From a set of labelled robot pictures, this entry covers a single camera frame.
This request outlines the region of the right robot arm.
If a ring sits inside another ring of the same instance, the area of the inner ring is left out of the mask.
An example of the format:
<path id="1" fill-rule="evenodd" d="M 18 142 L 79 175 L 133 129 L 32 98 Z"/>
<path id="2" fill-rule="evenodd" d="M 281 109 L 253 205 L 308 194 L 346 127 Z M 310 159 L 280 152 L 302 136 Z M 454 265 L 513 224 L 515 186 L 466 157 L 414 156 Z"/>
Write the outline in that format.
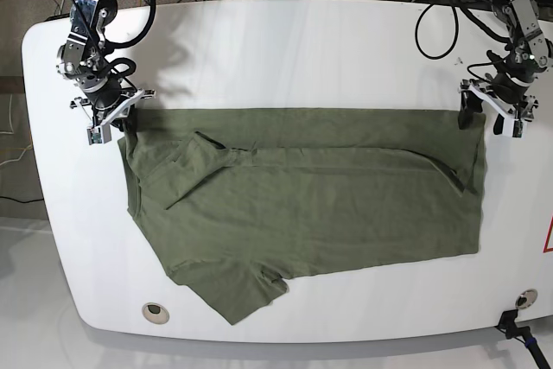
<path id="1" fill-rule="evenodd" d="M 149 14 L 142 30 L 132 39 L 110 41 L 105 28 L 118 14 L 118 0 L 74 0 L 70 32 L 58 52 L 57 70 L 85 95 L 83 106 L 92 109 L 92 126 L 100 125 L 126 99 L 137 93 L 129 81 L 137 64 L 130 58 L 109 60 L 113 52 L 136 46 L 153 26 L 156 0 L 148 0 Z"/>

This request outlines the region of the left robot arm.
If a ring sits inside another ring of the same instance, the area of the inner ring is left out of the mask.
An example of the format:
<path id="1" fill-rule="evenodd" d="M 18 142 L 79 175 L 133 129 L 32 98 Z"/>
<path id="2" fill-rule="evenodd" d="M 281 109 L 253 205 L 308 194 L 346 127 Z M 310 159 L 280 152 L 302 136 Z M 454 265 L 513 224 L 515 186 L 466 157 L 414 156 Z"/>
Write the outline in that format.
<path id="1" fill-rule="evenodd" d="M 497 136 L 520 138 L 524 127 L 534 118 L 538 106 L 527 90 L 540 73 L 552 66 L 552 44 L 537 21 L 533 0 L 488 0 L 494 15 L 505 25 L 508 35 L 500 36 L 479 20 L 460 0 L 447 0 L 453 15 L 463 13 L 495 41 L 504 44 L 506 56 L 487 51 L 487 65 L 495 67 L 492 78 L 473 76 L 460 85 L 461 108 L 446 110 L 345 109 L 343 114 L 368 116 L 370 130 L 395 135 L 406 131 L 454 136 L 477 133 L 486 117 L 482 105 L 488 103 L 497 112 L 493 132 Z"/>

